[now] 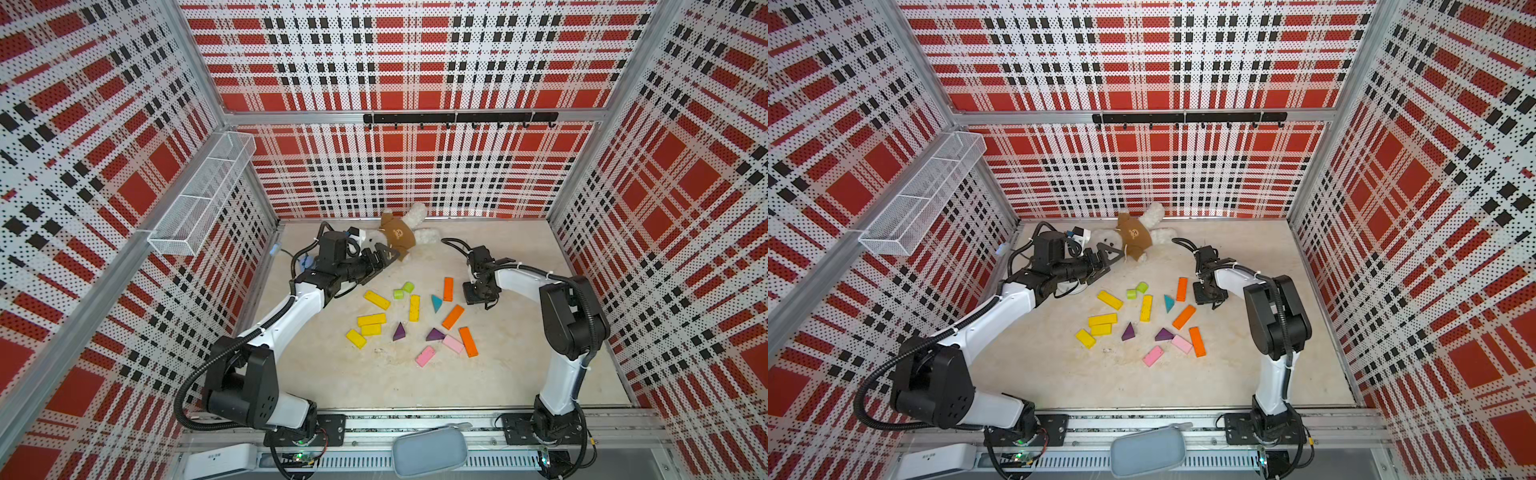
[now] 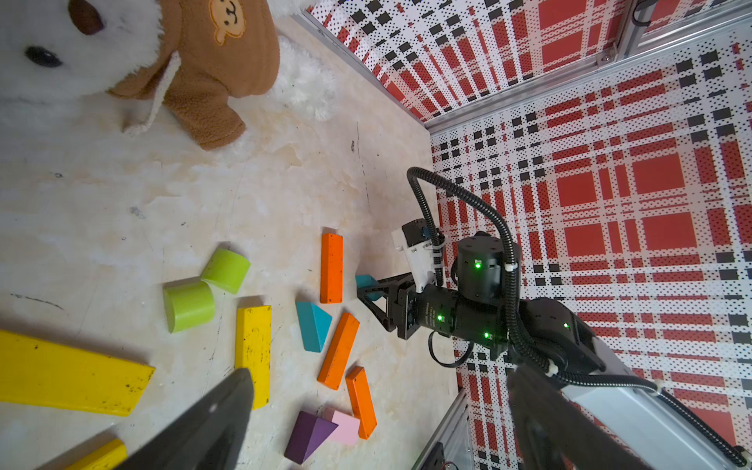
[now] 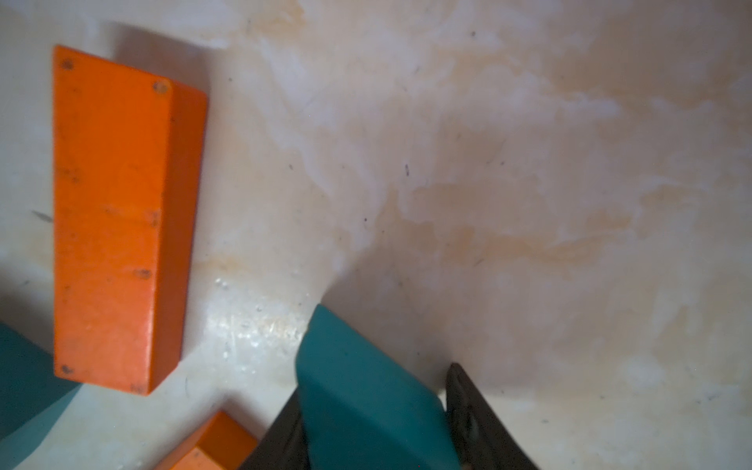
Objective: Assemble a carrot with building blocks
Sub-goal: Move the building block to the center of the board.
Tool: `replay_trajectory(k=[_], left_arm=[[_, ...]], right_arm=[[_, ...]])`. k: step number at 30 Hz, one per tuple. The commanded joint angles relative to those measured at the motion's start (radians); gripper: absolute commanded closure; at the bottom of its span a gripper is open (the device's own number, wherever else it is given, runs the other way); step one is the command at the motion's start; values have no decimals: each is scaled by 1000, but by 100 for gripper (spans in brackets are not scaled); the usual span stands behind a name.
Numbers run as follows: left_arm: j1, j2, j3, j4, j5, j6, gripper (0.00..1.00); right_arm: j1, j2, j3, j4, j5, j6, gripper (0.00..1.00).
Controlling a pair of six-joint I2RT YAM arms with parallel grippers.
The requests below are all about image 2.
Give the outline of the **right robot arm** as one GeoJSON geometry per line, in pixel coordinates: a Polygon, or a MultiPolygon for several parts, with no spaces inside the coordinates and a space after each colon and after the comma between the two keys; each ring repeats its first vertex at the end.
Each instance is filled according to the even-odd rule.
{"type": "Polygon", "coordinates": [[[521,296],[521,252],[503,217],[480,197],[425,170],[407,181],[421,218],[398,229],[395,243],[409,272],[358,287],[358,299],[401,339],[425,328],[464,340],[491,358],[509,354],[544,382],[593,430],[655,468],[747,469],[750,453],[733,446],[660,384],[637,376],[562,303],[521,296]],[[445,239],[422,184],[460,199],[495,227],[462,239],[450,269],[442,266],[445,239]]]}

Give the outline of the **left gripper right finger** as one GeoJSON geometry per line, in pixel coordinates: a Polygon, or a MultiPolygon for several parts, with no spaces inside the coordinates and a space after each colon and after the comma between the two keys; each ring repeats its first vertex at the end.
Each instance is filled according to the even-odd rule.
{"type": "Polygon", "coordinates": [[[526,469],[645,469],[566,401],[544,376],[521,365],[506,380],[514,431],[526,469]]]}

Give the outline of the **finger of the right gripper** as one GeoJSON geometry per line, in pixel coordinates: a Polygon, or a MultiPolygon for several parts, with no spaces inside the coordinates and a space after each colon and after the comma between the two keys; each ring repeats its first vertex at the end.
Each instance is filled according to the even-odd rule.
{"type": "Polygon", "coordinates": [[[401,325],[401,308],[389,299],[371,301],[369,309],[387,332],[395,332],[401,325]]]}
{"type": "Polygon", "coordinates": [[[413,276],[411,273],[404,273],[396,276],[391,276],[377,280],[378,284],[372,287],[360,288],[360,297],[367,297],[372,292],[381,292],[383,297],[389,296],[389,291],[392,287],[399,288],[401,285],[413,282],[413,276]]]}

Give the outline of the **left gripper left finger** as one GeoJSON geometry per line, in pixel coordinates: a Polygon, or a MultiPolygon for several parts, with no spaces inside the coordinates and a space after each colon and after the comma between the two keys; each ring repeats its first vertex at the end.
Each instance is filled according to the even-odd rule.
{"type": "Polygon", "coordinates": [[[254,401],[252,375],[233,371],[121,469],[234,469],[254,401]]]}

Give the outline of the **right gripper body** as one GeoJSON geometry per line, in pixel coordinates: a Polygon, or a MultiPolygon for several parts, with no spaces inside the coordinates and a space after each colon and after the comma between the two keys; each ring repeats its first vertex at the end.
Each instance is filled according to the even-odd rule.
{"type": "Polygon", "coordinates": [[[470,340],[469,320],[461,319],[468,303],[458,291],[428,285],[422,293],[414,285],[399,288],[396,299],[398,337],[408,340],[424,327],[442,336],[470,340]]]}

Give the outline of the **teal triangle block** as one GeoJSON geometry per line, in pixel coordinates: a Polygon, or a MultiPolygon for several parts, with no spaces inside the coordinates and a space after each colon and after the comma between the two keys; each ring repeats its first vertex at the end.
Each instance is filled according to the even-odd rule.
{"type": "MultiPolygon", "coordinates": [[[[356,287],[358,287],[358,289],[372,287],[377,284],[378,284],[377,280],[371,275],[364,274],[364,275],[356,276],[356,287]]],[[[381,292],[372,292],[368,294],[367,297],[368,299],[370,299],[370,301],[375,302],[375,301],[382,299],[383,294],[381,292]]]]}
{"type": "Polygon", "coordinates": [[[331,326],[332,316],[310,302],[297,302],[296,309],[304,349],[307,352],[321,353],[331,326]]]}

